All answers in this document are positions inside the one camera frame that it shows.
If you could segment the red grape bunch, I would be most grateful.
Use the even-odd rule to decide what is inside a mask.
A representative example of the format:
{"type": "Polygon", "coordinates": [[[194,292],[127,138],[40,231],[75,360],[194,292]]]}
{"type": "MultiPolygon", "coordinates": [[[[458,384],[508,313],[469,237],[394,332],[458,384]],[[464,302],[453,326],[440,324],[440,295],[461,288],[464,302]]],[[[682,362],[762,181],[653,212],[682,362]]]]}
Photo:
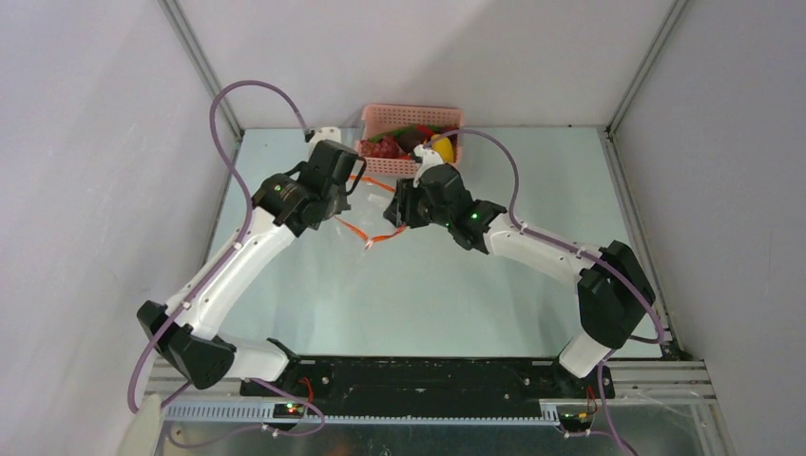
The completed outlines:
{"type": "Polygon", "coordinates": [[[394,136],[385,136],[378,141],[361,140],[359,153],[367,158],[395,160],[400,156],[400,148],[394,136]]]}

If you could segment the red strawberry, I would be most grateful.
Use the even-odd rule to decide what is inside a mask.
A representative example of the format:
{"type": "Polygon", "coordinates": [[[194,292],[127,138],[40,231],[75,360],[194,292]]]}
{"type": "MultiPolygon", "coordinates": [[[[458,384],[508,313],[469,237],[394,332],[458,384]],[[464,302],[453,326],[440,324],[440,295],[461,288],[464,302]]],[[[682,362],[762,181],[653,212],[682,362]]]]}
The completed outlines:
{"type": "Polygon", "coordinates": [[[460,126],[457,125],[457,124],[446,125],[446,126],[443,126],[443,127],[439,128],[438,135],[443,137],[443,138],[446,138],[451,143],[455,143],[456,142],[456,135],[452,134],[452,131],[456,131],[459,128],[460,128],[460,126]]]}

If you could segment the left green circuit board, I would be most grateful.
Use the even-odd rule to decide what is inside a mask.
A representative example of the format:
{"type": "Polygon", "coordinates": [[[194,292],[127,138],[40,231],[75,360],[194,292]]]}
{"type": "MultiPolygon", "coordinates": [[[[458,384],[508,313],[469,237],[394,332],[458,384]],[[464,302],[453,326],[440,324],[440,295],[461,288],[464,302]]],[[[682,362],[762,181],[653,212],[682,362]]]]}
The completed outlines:
{"type": "Polygon", "coordinates": [[[306,416],[307,408],[301,403],[276,403],[272,411],[274,420],[299,420],[306,416]]]}

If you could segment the pink plastic basket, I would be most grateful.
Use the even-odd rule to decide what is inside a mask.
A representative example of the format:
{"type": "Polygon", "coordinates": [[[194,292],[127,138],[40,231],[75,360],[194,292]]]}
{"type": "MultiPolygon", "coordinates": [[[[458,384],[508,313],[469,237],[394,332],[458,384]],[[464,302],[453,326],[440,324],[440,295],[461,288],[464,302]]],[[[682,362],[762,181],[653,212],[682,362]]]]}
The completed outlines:
{"type": "Polygon", "coordinates": [[[454,127],[465,125],[465,114],[458,108],[367,104],[362,111],[363,133],[355,143],[366,159],[371,175],[411,178],[419,164],[399,146],[401,135],[426,133],[430,139],[454,127]]]}

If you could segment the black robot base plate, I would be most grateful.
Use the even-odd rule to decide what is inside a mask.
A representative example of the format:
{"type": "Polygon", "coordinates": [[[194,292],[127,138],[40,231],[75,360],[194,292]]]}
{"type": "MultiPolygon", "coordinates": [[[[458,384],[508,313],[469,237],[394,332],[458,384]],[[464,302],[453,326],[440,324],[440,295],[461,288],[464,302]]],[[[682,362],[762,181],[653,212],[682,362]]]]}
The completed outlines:
{"type": "Polygon", "coordinates": [[[524,417],[547,400],[615,396],[608,368],[579,379],[558,361],[527,357],[302,356],[275,386],[321,411],[524,417]]]}

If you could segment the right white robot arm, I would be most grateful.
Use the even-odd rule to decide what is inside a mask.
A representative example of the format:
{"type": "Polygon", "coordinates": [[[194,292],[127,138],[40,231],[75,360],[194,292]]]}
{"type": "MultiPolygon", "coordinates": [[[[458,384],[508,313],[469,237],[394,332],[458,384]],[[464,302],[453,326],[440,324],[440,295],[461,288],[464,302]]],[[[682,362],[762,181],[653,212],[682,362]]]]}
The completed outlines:
{"type": "Polygon", "coordinates": [[[582,330],[562,349],[552,373],[554,388],[566,397],[589,387],[590,373],[624,346],[656,299],[628,245],[584,245],[532,230],[504,206],[473,198],[449,164],[417,180],[398,180],[383,217],[395,227],[441,226],[465,250],[514,260],[572,286],[582,330]]]}

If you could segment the green circuit board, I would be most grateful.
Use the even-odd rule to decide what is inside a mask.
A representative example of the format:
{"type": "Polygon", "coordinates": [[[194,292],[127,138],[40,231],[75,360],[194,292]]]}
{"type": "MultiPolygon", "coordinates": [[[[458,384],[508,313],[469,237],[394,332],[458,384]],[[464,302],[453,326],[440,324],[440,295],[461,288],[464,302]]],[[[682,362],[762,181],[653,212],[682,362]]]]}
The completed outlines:
{"type": "Polygon", "coordinates": [[[595,414],[593,412],[578,412],[559,414],[558,429],[568,434],[587,434],[591,431],[595,414]]]}
{"type": "Polygon", "coordinates": [[[301,403],[276,403],[272,411],[274,420],[299,420],[306,416],[307,408],[301,403]]]}

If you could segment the yellow mango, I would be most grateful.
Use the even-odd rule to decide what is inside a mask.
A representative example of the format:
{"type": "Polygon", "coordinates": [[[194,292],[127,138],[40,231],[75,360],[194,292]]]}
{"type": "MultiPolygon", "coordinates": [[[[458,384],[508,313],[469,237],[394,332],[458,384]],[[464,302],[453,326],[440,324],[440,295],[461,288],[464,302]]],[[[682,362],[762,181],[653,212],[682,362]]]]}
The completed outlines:
{"type": "Polygon", "coordinates": [[[443,162],[454,163],[455,151],[454,146],[449,137],[441,137],[440,135],[433,135],[430,138],[431,149],[440,156],[443,162]]]}

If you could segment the right green circuit board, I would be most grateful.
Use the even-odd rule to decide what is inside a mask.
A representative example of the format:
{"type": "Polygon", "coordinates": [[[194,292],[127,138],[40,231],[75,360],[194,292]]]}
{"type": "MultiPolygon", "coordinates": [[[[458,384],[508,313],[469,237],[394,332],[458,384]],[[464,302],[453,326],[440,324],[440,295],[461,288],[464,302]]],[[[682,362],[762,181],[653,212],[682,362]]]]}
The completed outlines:
{"type": "Polygon", "coordinates": [[[559,414],[558,429],[568,434],[587,434],[591,431],[595,414],[593,412],[578,412],[559,414]]]}

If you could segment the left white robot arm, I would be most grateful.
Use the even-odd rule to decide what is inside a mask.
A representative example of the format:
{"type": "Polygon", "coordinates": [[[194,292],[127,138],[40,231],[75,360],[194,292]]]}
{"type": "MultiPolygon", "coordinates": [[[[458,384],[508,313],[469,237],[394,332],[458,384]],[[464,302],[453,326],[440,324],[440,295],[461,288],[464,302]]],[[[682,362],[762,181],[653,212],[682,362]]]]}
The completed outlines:
{"type": "Polygon", "coordinates": [[[347,201],[366,162],[332,139],[313,146],[306,161],[266,179],[250,199],[239,228],[184,291],[137,311],[156,352],[197,390],[225,378],[258,378],[277,395],[297,390],[296,355],[275,339],[225,339],[220,328],[258,274],[307,230],[349,210],[347,201]]]}

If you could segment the clear zip bag orange zipper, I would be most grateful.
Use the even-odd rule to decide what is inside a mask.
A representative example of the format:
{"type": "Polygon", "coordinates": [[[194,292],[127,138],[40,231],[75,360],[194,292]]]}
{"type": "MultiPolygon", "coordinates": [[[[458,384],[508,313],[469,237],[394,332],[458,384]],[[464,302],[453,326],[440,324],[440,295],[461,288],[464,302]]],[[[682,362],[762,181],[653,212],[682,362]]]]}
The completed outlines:
{"type": "Polygon", "coordinates": [[[350,178],[357,187],[348,197],[351,208],[335,216],[336,234],[365,250],[402,234],[405,226],[397,227],[383,216],[393,202],[395,187],[372,177],[350,178]]]}

